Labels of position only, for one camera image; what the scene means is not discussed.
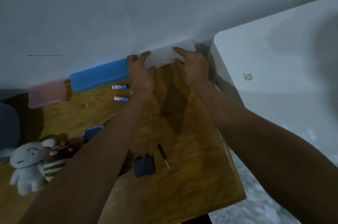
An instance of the wooden table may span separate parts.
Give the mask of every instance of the wooden table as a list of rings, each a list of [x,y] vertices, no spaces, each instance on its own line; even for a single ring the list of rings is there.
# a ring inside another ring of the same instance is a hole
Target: wooden table
[[[155,79],[156,86],[144,107],[124,174],[112,189],[100,224],[177,224],[245,198],[227,145],[176,67],[162,67]],[[66,84],[68,100],[64,104],[28,109],[26,94],[4,101],[19,113],[21,144],[49,137],[59,141],[80,137],[85,129],[103,125],[123,107],[125,102],[114,101],[114,96],[130,93],[112,90],[112,84],[78,93],[70,90],[69,82]],[[171,171],[157,149],[158,143],[167,155]],[[146,153],[153,156],[156,173],[136,178],[132,161]],[[0,166],[0,219],[6,224],[18,222],[37,195],[19,196],[17,188],[8,185],[13,171],[8,164]]]

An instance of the person's left hand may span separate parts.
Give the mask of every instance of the person's left hand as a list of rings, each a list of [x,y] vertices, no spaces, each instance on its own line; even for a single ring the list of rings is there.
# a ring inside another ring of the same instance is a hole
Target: person's left hand
[[[149,98],[154,89],[156,67],[152,66],[147,69],[144,62],[150,55],[150,51],[143,52],[139,57],[137,55],[129,55],[126,58],[128,77],[130,79],[130,87],[132,96],[142,96],[145,99]]]

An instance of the screwdriver handle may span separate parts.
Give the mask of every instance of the screwdriver handle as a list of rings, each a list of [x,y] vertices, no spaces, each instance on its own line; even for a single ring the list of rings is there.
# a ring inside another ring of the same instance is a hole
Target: screwdriver handle
[[[163,159],[166,160],[167,157],[166,157],[166,154],[163,151],[163,148],[162,148],[161,144],[158,144],[157,147],[158,147],[158,150],[161,152],[161,155],[162,155]]]

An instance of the blue and white battery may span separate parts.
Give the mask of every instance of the blue and white battery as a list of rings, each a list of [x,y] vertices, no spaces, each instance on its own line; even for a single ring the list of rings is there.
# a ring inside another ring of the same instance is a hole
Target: blue and white battery
[[[116,101],[128,101],[129,97],[115,96],[114,100],[116,100]]]
[[[126,84],[118,84],[118,85],[112,85],[113,90],[121,90],[121,89],[127,89]]]

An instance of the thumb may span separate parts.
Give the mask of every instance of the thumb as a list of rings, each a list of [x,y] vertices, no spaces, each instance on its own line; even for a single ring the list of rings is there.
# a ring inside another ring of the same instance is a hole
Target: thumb
[[[152,76],[155,76],[155,71],[156,71],[156,66],[152,66],[151,68],[149,68],[149,72]]]
[[[171,61],[172,63],[175,63],[175,65],[180,69],[180,71],[183,71],[183,62],[182,62],[182,60],[180,60],[180,59],[173,59],[172,61]]]

